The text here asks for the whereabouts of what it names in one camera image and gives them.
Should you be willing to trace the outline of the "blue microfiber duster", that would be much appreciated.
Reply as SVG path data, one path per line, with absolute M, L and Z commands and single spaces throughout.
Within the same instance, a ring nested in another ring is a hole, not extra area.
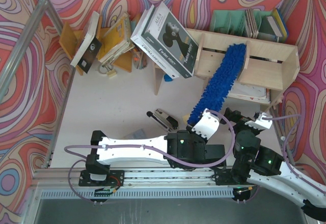
M 245 62 L 247 45 L 228 47 L 219 68 L 206 86 L 201 99 L 193 108 L 187 123 L 194 126 L 205 109 L 219 112 Z

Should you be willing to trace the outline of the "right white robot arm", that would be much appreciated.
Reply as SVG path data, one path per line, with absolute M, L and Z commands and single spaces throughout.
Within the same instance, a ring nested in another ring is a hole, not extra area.
M 253 118 L 227 108 L 224 116 L 234 122 L 235 162 L 230 174 L 237 183 L 252 183 L 277 193 L 318 221 L 325 221 L 325 185 L 308 177 L 290 164 L 283 146 L 282 154 L 262 146 L 258 134 L 270 129 L 275 118 L 256 113 Z

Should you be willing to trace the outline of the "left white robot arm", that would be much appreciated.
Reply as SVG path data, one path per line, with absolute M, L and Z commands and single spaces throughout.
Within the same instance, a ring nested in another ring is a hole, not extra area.
M 147 139 L 113 139 L 94 131 L 94 148 L 86 159 L 86 169 L 94 181 L 110 173 L 110 165 L 123 161 L 151 161 L 169 164 L 173 169 L 191 171 L 208 167 L 225 168 L 224 145 L 209 145 L 206 140 L 187 130 Z

